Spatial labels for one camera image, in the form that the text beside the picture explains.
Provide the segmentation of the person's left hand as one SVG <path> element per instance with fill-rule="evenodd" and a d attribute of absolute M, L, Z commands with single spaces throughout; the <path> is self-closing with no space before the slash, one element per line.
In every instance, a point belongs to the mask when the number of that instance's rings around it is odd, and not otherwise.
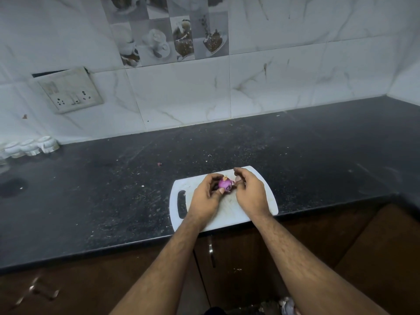
<path fill-rule="evenodd" d="M 210 196 L 218 189 L 218 181 L 221 178 L 223 175 L 219 173 L 208 174 L 194 190 L 187 217 L 199 222 L 201 228 L 207 225 L 218 210 L 219 203 L 214 203 Z"/>

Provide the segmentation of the person's right hand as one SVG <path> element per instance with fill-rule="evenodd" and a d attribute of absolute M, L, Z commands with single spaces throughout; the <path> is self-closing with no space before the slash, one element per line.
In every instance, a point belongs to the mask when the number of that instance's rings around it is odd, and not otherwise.
<path fill-rule="evenodd" d="M 234 174 L 240 175 L 246 181 L 245 189 L 236 189 L 236 198 L 252 222 L 263 218 L 272 218 L 263 182 L 248 169 L 236 167 Z"/>

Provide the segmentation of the purple onion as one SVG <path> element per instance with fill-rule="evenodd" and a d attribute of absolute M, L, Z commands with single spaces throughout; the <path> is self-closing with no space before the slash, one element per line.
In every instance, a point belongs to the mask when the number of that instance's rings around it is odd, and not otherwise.
<path fill-rule="evenodd" d="M 224 192 L 231 192 L 235 187 L 235 181 L 228 178 L 228 176 L 223 176 L 218 181 L 218 189 L 224 189 Z"/>

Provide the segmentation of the person's right forearm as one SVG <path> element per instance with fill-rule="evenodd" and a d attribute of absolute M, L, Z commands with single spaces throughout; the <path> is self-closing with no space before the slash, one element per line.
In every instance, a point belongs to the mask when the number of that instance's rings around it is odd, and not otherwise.
<path fill-rule="evenodd" d="M 260 232 L 302 315 L 389 315 L 318 259 L 266 208 L 247 215 Z"/>

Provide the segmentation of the person's left forearm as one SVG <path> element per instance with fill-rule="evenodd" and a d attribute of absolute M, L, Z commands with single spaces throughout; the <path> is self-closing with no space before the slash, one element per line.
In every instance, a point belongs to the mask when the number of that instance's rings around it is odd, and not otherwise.
<path fill-rule="evenodd" d="M 190 211 L 155 261 L 109 315 L 175 315 L 198 234 L 210 215 Z"/>

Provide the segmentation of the white plastic cutting board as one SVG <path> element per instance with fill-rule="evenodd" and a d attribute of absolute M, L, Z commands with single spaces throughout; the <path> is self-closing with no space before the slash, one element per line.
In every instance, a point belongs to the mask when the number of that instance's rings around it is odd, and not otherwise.
<path fill-rule="evenodd" d="M 276 216 L 279 213 L 279 209 L 270 186 L 261 176 L 261 174 L 252 166 L 248 165 L 244 168 L 255 174 L 256 177 L 263 182 L 267 195 L 269 210 L 273 216 Z M 179 228 L 183 221 L 183 218 L 181 218 L 179 214 L 179 207 L 181 206 L 181 203 L 178 201 L 178 196 L 181 194 L 185 197 L 185 207 L 188 211 L 191 205 L 193 192 L 202 182 L 205 176 L 206 175 L 198 175 L 174 181 L 169 200 L 170 219 L 174 231 Z M 236 198 L 236 190 L 232 190 L 230 193 L 227 193 L 223 196 L 219 203 L 217 214 L 202 231 L 212 231 L 215 229 L 234 226 L 249 221 L 249 217 L 238 204 Z"/>

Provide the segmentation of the brown wooden cabinet door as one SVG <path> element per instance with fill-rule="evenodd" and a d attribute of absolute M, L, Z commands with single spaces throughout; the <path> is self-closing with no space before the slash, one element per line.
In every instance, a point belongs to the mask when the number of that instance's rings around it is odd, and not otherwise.
<path fill-rule="evenodd" d="M 378 211 L 360 202 L 280 216 L 281 224 L 315 256 L 334 269 Z M 270 253 L 252 223 L 211 235 L 216 268 L 207 237 L 194 253 L 211 307 L 233 310 L 288 295 Z"/>
<path fill-rule="evenodd" d="M 158 256 L 163 244 L 0 275 L 0 315 L 108 315 Z M 54 301 L 30 296 L 12 308 L 33 278 L 60 289 Z"/>

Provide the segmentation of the decorative cup print tile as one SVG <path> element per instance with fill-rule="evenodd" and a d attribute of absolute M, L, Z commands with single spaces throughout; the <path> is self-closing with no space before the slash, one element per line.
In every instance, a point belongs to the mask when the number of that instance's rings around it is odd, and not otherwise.
<path fill-rule="evenodd" d="M 125 68 L 229 54 L 228 0 L 100 0 Z"/>

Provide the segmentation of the white ceramic cup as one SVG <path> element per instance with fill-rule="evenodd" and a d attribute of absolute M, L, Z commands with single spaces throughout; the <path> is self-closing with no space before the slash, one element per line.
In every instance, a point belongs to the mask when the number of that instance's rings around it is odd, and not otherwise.
<path fill-rule="evenodd" d="M 27 156 L 35 156 L 41 153 L 38 143 L 34 139 L 28 139 L 19 143 L 19 149 Z"/>
<path fill-rule="evenodd" d="M 10 142 L 5 144 L 4 153 L 7 158 L 20 158 L 26 155 L 20 147 L 20 142 Z"/>
<path fill-rule="evenodd" d="M 37 146 L 45 154 L 52 153 L 60 149 L 57 140 L 51 136 L 40 137 L 36 140 Z"/>

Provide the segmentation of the white wall switch socket plate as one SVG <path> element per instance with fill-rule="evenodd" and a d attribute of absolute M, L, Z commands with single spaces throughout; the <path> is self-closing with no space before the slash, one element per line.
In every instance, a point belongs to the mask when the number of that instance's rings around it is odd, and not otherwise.
<path fill-rule="evenodd" d="M 34 78 L 47 95 L 55 114 L 66 114 L 104 104 L 85 67 L 62 70 Z"/>

